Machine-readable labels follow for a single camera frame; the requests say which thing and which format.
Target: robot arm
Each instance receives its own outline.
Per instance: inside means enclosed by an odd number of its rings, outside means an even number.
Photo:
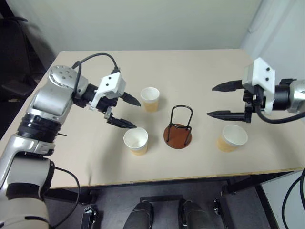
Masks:
[[[67,66],[53,66],[47,83],[37,91],[15,135],[0,158],[0,228],[48,228],[49,218],[43,194],[50,188],[55,165],[44,156],[55,148],[72,104],[90,105],[104,114],[107,123],[121,128],[136,128],[112,116],[118,98],[140,106],[125,90],[118,69],[102,78],[99,87]]]
[[[305,80],[283,79],[275,85],[275,70],[263,59],[256,59],[245,68],[242,80],[222,83],[214,87],[213,91],[232,92],[244,89],[244,113],[231,111],[214,111],[209,116],[229,121],[251,122],[252,113],[268,123],[285,123],[305,117]],[[272,120],[262,114],[270,115],[273,110],[296,113],[289,118]]]

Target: brown round base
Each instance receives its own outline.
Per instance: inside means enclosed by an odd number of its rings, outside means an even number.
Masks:
[[[169,141],[168,142],[166,141],[167,135],[168,135],[168,127],[166,127],[166,129],[164,130],[163,138],[164,138],[165,143],[168,146],[170,146],[171,148],[182,149],[182,148],[187,147],[192,140],[192,134],[190,134],[188,141],[186,142],[186,144],[184,144],[189,132],[190,132],[190,130],[178,128],[178,127],[172,125],[171,130],[170,130]]]

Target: wire cup stand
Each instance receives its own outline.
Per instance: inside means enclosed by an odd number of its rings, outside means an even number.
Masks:
[[[173,123],[173,111],[177,107],[185,107],[191,111],[191,116],[186,126],[182,124]],[[192,128],[190,127],[192,116],[193,110],[189,106],[177,105],[172,108],[171,122],[169,123],[168,127],[166,127],[163,133],[164,141],[168,146],[174,149],[182,149],[189,145],[192,140]]]

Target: white wall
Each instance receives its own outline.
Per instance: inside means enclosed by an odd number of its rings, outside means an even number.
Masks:
[[[262,57],[276,72],[276,82],[283,78],[305,78],[305,1],[264,0],[254,25],[246,34],[242,48],[253,58]],[[290,185],[300,172],[263,184],[279,227],[284,229],[281,208]],[[286,221],[291,229],[305,228],[299,184],[286,205]]]
[[[261,0],[7,0],[48,66],[62,50],[239,48]]]

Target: black cable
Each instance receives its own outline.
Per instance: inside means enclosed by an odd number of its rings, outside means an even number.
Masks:
[[[62,224],[73,213],[73,211],[76,209],[76,207],[78,205],[78,202],[80,199],[80,192],[81,192],[80,183],[78,182],[77,177],[72,172],[70,172],[66,169],[63,169],[63,168],[58,168],[58,167],[55,167],[55,169],[68,173],[75,179],[76,184],[77,184],[77,198],[76,198],[76,201],[75,201],[75,204],[74,204],[72,210],[59,223],[55,224],[54,226],[51,226],[52,229],[54,229],[54,228],[58,227],[60,224]]]
[[[296,179],[294,181],[294,183],[292,183],[292,185],[290,186],[290,188],[288,189],[287,193],[286,193],[286,196],[284,198],[284,201],[283,201],[283,204],[282,204],[282,220],[283,220],[283,223],[286,227],[286,229],[289,229],[288,228],[288,225],[287,225],[287,222],[286,222],[286,219],[285,219],[285,207],[286,207],[286,202],[288,200],[288,197],[292,191],[292,189],[295,187],[295,185],[300,181],[300,194],[301,194],[301,200],[302,200],[302,204],[303,204],[303,207],[305,206],[305,200],[304,200],[304,190],[303,190],[303,184],[304,184],[304,177],[305,177],[305,168],[303,169],[303,172],[301,174],[301,176],[298,177],[298,179]]]
[[[301,112],[299,114],[296,114],[294,116],[288,117],[288,118],[282,118],[282,119],[269,119],[267,117],[265,117],[261,111],[261,106],[260,105],[256,105],[255,106],[255,112],[257,113],[257,115],[265,122],[267,123],[272,123],[272,124],[281,124],[281,123],[288,123],[291,121],[295,121],[297,119],[300,118],[304,118],[305,117],[305,112]]]
[[[91,58],[93,58],[93,57],[96,57],[96,56],[108,56],[108,57],[112,60],[112,62],[113,62],[113,64],[114,64],[114,68],[115,68],[115,69],[119,69],[119,67],[118,67],[118,65],[116,64],[114,58],[113,58],[111,55],[109,55],[108,53],[105,53],[105,52],[100,52],[100,53],[96,53],[96,54],[90,55],[90,56],[88,56],[88,57],[82,59],[82,60],[79,61],[79,62],[80,62],[80,63],[84,63],[85,61],[87,61],[87,60],[89,60],[89,59],[91,59]],[[78,66],[78,64],[75,63],[75,64],[72,66],[72,69],[76,68],[77,66]]]
[[[282,220],[283,220],[283,223],[286,227],[286,229],[289,229],[287,223],[286,223],[286,219],[285,219],[285,207],[286,207],[286,202],[287,202],[287,199],[292,191],[292,189],[295,187],[295,185],[300,181],[301,177],[299,177],[297,180],[294,181],[294,183],[292,183],[292,185],[290,186],[290,188],[288,189],[287,193],[286,193],[286,196],[284,198],[284,201],[283,201],[283,204],[282,204]]]
[[[74,91],[73,91],[72,97],[74,97],[77,93],[78,83],[81,78],[81,62],[77,61],[77,62],[75,62],[75,64],[76,64],[76,66],[78,66],[78,71],[77,71],[77,75],[76,75],[76,80],[75,80],[75,84],[74,84]]]
[[[304,198],[304,177],[305,177],[305,168],[303,169],[303,172],[300,176],[300,195],[301,195],[301,201],[302,205],[305,211],[305,198]]]

